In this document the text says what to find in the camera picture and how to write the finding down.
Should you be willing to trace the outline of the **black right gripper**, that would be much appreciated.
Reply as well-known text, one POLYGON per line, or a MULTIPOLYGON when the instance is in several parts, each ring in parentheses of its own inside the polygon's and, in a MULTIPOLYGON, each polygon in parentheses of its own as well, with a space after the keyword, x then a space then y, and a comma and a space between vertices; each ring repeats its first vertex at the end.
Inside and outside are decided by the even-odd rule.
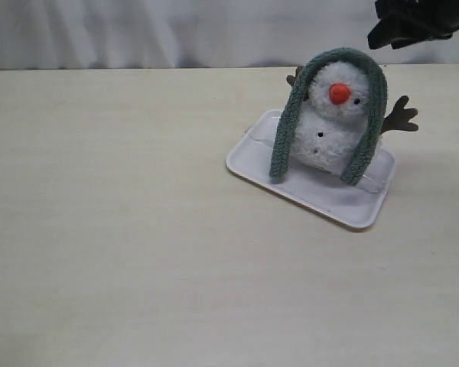
POLYGON ((459 0, 376 0, 374 6, 379 22, 367 36, 371 50, 446 41, 459 31, 459 0))

